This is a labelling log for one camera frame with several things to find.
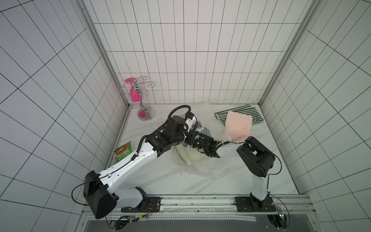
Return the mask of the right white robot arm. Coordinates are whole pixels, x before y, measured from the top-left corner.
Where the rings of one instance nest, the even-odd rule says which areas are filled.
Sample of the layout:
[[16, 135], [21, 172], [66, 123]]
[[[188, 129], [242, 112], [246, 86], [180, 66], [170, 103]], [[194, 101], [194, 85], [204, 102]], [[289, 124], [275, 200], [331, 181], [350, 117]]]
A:
[[276, 155], [255, 137], [249, 136], [242, 142], [221, 142], [200, 134], [193, 147], [210, 158], [240, 157], [253, 174], [250, 197], [258, 203], [269, 198], [269, 171], [274, 166]]

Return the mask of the chrome cup holder stand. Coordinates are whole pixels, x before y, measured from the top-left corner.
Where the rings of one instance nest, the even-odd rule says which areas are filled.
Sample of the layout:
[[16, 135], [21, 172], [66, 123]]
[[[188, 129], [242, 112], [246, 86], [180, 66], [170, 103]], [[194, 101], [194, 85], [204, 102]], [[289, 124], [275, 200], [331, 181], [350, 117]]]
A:
[[[147, 98], [149, 96], [149, 91], [144, 87], [144, 84], [148, 84], [148, 87], [150, 89], [153, 88], [155, 86], [155, 84], [151, 81], [148, 81], [147, 76], [141, 76], [141, 77], [138, 77], [138, 78], [135, 78], [135, 79], [137, 79], [137, 83], [138, 83], [140, 94], [141, 94], [140, 102], [136, 102], [136, 103], [139, 103], [139, 106], [140, 106], [140, 108], [137, 112], [138, 119], [141, 120], [141, 121], [150, 121], [154, 117], [155, 111], [153, 111], [150, 106], [147, 106], [144, 103], [144, 98]], [[128, 92], [130, 91], [129, 88], [130, 88], [130, 84], [125, 83], [125, 85], [119, 86], [118, 90], [120, 92], [124, 93], [124, 97], [126, 98]]]

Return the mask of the green striped Doraemon towel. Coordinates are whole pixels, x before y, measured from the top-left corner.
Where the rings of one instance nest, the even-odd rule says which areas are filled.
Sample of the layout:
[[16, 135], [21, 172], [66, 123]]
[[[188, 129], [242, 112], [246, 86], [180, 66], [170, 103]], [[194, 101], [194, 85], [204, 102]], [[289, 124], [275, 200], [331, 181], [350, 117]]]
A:
[[227, 109], [223, 111], [216, 112], [214, 114], [215, 119], [219, 120], [223, 125], [225, 125], [227, 120], [227, 114], [229, 111], [239, 113], [242, 115], [252, 116], [252, 124], [258, 124], [264, 121], [263, 116], [259, 113], [259, 111], [252, 105], [242, 105], [232, 109]]

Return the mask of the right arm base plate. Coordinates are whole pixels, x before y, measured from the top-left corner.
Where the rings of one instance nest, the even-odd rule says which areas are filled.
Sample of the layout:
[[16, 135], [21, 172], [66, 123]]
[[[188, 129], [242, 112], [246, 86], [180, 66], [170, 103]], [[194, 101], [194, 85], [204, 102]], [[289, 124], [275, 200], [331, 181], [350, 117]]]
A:
[[254, 196], [235, 197], [233, 204], [237, 207], [237, 212], [244, 213], [273, 213], [276, 207], [273, 200], [268, 196], [265, 200], [259, 201]]

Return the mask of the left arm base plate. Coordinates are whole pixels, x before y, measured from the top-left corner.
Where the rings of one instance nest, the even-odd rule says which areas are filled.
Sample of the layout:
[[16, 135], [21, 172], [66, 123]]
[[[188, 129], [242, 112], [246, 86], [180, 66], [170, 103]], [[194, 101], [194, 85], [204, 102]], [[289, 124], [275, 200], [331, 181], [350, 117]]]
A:
[[122, 213], [157, 213], [160, 211], [161, 197], [146, 197], [137, 207], [124, 207]]

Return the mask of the colourful snack packet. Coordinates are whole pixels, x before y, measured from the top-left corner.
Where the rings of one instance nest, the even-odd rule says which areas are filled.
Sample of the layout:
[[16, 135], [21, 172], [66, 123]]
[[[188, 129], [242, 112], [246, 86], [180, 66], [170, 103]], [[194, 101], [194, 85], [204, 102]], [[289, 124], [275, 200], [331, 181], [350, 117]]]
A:
[[124, 145], [118, 147], [114, 151], [113, 164], [120, 162], [132, 153], [131, 142], [127, 142]]

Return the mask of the pink plastic cup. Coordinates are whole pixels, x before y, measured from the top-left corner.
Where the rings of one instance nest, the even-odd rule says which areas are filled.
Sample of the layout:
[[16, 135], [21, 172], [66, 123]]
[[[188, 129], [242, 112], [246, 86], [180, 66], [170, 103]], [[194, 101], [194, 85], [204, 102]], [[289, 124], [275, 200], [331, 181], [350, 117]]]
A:
[[126, 98], [130, 99], [132, 102], [140, 102], [141, 100], [141, 94], [139, 90], [139, 86], [137, 83], [137, 79], [135, 78], [128, 78], [125, 80], [126, 84], [130, 84], [130, 91], [128, 92]]

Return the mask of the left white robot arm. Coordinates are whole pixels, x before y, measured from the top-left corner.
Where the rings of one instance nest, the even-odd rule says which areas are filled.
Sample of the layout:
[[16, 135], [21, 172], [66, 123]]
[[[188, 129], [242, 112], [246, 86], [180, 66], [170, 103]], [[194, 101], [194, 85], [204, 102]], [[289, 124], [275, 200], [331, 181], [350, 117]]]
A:
[[141, 187], [124, 189], [123, 183], [173, 146], [191, 139], [197, 124], [192, 113], [185, 118], [171, 116], [151, 134], [144, 135], [136, 151], [106, 170], [89, 172], [85, 177], [83, 196], [95, 218], [104, 218], [117, 208], [130, 208], [137, 212], [148, 210], [146, 192]]

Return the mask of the aluminium mounting rail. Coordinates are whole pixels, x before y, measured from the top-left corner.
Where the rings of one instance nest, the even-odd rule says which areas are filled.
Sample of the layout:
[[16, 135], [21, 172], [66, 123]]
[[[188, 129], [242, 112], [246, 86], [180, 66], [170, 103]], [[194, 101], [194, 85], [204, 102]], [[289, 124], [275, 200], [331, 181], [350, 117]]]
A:
[[157, 213], [122, 213], [121, 209], [129, 207], [111, 203], [90, 209], [85, 207], [96, 219], [102, 219], [110, 215], [301, 215], [314, 214], [316, 210], [306, 195], [275, 195], [272, 194], [273, 205], [276, 212], [273, 213], [244, 213], [237, 212], [233, 204], [235, 197], [248, 195], [146, 195], [146, 197], [161, 197], [160, 211]]

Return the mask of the light green towel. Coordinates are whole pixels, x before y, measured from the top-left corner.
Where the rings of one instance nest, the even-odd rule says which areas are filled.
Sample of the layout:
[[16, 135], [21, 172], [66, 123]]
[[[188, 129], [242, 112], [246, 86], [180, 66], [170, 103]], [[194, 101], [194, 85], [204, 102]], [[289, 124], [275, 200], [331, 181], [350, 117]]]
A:
[[179, 144], [175, 146], [180, 158], [187, 164], [193, 165], [198, 162], [204, 154], [189, 145]]

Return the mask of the pink towel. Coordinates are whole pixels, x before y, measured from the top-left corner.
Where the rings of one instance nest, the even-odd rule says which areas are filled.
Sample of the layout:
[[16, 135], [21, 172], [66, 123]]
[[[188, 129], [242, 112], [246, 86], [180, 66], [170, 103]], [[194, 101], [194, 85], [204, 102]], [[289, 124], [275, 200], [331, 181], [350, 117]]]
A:
[[243, 115], [233, 111], [227, 113], [225, 122], [226, 134], [233, 142], [246, 140], [252, 129], [253, 118], [250, 115]]

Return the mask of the clear plastic vacuum bag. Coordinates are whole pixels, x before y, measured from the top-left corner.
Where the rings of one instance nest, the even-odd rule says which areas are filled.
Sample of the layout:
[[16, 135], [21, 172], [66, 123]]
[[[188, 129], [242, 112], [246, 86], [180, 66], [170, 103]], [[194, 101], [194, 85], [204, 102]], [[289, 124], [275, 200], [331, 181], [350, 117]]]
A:
[[[190, 104], [192, 112], [197, 115], [201, 125], [209, 128], [214, 125], [214, 113], [233, 108], [234, 105], [210, 104], [208, 102]], [[150, 122], [140, 122], [136, 116], [130, 115], [123, 142], [132, 141], [133, 150], [137, 148], [142, 135], [154, 131], [166, 119], [177, 105], [152, 105], [156, 111]], [[229, 144], [218, 149], [220, 153], [231, 154], [221, 158], [210, 158], [200, 153], [197, 148], [187, 145], [172, 147], [154, 161], [149, 162], [133, 176], [125, 185], [131, 188], [139, 186], [150, 194], [209, 194], [235, 193], [235, 172], [245, 168], [243, 161], [236, 152], [237, 145]]]

